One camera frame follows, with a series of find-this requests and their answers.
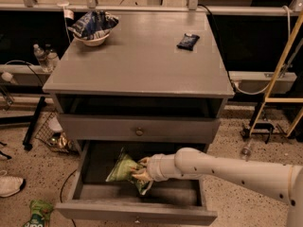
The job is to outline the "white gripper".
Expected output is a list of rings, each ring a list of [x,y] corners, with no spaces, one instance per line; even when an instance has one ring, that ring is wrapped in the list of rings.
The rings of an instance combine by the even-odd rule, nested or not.
[[[156,182],[163,182],[169,179],[183,178],[183,174],[174,162],[174,154],[154,154],[151,158],[144,157],[138,161],[145,169],[136,170],[132,176],[140,181],[148,182],[150,177]]]

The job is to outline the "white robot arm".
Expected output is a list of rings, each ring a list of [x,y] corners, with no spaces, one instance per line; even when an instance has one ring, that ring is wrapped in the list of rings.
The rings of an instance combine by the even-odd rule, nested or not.
[[[196,180],[212,175],[289,205],[286,227],[303,227],[303,166],[215,157],[195,148],[143,158],[132,175],[143,181]]]

